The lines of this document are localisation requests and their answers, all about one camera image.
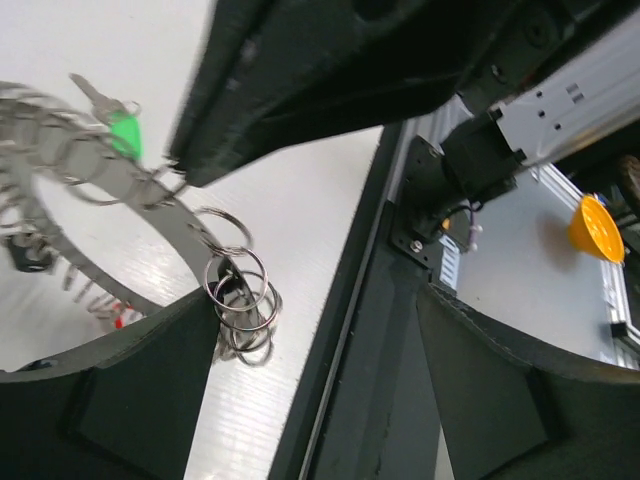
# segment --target yellow object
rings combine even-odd
[[[617,225],[607,209],[590,195],[582,198],[573,214],[569,240],[576,249],[596,258],[613,263],[624,260],[624,245]]]

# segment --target white table surface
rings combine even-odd
[[[88,109],[68,79],[75,72],[106,94],[139,102],[143,163],[156,166],[196,67],[211,5],[4,0],[0,79]],[[285,303],[267,367],[229,362],[212,368],[185,478],[266,478],[379,134],[371,129],[276,152],[182,197],[190,206],[224,208],[248,225]],[[167,304],[197,287],[177,254],[135,214],[80,204],[57,185],[41,188],[78,246],[137,292]],[[225,225],[205,223],[224,243],[235,240]],[[62,274],[21,274],[0,251],[0,368],[19,368],[102,334],[60,290]]]

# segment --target screw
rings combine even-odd
[[[414,240],[411,242],[411,245],[409,245],[409,248],[415,253],[420,253],[422,251],[422,242],[420,240]]]

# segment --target green plastic tab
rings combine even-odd
[[[140,124],[138,119],[128,113],[116,113],[112,117],[111,133],[118,138],[122,138],[130,147],[114,140],[113,147],[125,156],[131,156],[138,161],[142,157],[142,136],[140,135]]]

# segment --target key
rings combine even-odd
[[[91,113],[98,121],[108,125],[111,133],[124,140],[118,143],[114,140],[113,147],[124,156],[133,157],[137,161],[142,156],[142,140],[140,135],[140,124],[136,118],[138,111],[131,113],[120,101],[98,92],[91,83],[82,75],[72,73],[69,75],[73,83],[89,98],[93,105]]]
[[[82,75],[72,73],[69,75],[69,77],[71,78],[73,83],[75,83],[78,88],[82,90],[82,93],[84,93],[87,98],[89,98],[89,101],[91,101],[91,104],[93,105],[91,114],[105,125],[111,125],[111,117],[114,113],[127,111],[121,101],[103,95]]]

